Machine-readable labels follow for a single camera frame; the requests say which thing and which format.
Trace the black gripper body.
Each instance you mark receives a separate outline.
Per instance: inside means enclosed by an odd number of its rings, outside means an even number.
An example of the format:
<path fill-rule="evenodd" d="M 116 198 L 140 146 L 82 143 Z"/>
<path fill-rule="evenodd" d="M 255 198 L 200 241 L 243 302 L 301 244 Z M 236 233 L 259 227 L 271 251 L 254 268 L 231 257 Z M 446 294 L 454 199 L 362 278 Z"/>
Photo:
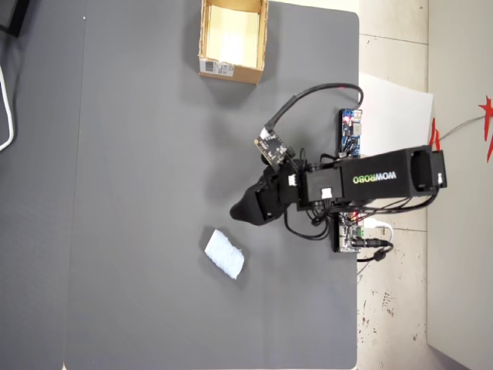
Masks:
<path fill-rule="evenodd" d="M 286 210 L 295 204 L 297 210 L 308 210 L 303 196 L 302 175 L 307 161 L 303 159 L 285 160 L 277 171 L 277 209 Z"/>

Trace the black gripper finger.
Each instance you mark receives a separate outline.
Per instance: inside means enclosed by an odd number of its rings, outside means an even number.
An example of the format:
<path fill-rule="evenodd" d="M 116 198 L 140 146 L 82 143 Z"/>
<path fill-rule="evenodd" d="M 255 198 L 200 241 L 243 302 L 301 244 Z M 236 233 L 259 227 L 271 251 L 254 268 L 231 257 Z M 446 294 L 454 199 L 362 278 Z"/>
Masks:
<path fill-rule="evenodd" d="M 282 216 L 286 205 L 280 201 L 276 188 L 255 184 L 249 187 L 242 198 L 230 209 L 234 220 L 254 226 L 263 226 Z"/>

